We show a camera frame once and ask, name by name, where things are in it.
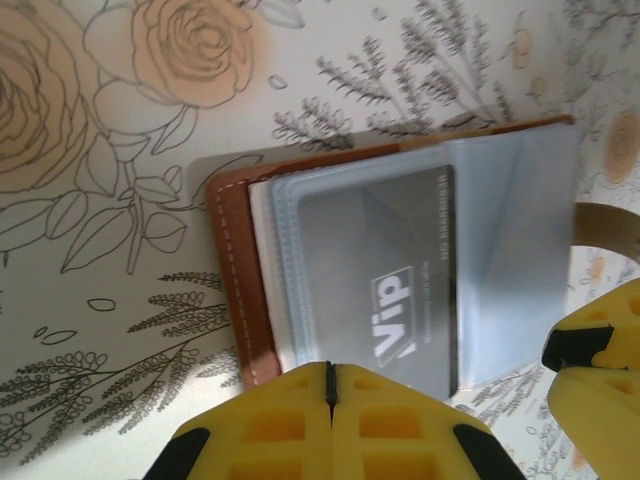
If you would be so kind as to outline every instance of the card holder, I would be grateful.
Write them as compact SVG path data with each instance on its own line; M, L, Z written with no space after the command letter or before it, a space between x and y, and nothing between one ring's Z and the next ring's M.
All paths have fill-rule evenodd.
M567 123L570 118L546 119L543 123L558 122ZM468 132L466 137L518 131L539 125L540 123L529 123ZM439 138L448 140L451 136ZM427 137L376 149L313 157L286 164L261 165L213 178L207 190L209 211L238 343L243 380L247 388L264 383L281 372L262 285L251 218L249 185L292 172L389 155L438 141L438 137ZM640 219L637 216L613 207L582 204L576 208L575 219L574 244L610 248L636 259L636 240L640 237ZM607 232L602 232L600 228L603 221L608 226Z

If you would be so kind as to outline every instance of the brown leather wallet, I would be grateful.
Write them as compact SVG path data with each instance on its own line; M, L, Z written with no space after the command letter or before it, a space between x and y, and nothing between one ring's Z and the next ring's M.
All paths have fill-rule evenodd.
M214 176L207 186L207 203L245 388L281 374L253 230L249 185L293 172L390 155L455 138L495 135L553 123L573 123L573 119L560 116L492 129L435 134L403 143L259 165ZM578 203L574 232L574 245L600 247L638 261L640 217L629 211Z

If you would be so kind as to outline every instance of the gray card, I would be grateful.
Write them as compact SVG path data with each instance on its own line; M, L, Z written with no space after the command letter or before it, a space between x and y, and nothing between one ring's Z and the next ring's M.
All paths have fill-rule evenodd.
M453 394L453 168L303 197L297 217L318 354Z

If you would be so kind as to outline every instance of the vip logo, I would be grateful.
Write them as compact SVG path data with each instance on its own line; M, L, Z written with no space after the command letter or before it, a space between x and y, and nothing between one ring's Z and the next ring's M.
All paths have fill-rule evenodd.
M394 358L416 350L413 267L376 278L371 288L375 312L371 326L377 342L375 356L378 365L384 367Z

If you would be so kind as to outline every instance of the brown strap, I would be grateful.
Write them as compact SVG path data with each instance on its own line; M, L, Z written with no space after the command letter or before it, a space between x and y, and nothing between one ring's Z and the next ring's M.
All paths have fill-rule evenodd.
M597 203L577 203L573 244L610 250L640 263L640 216Z

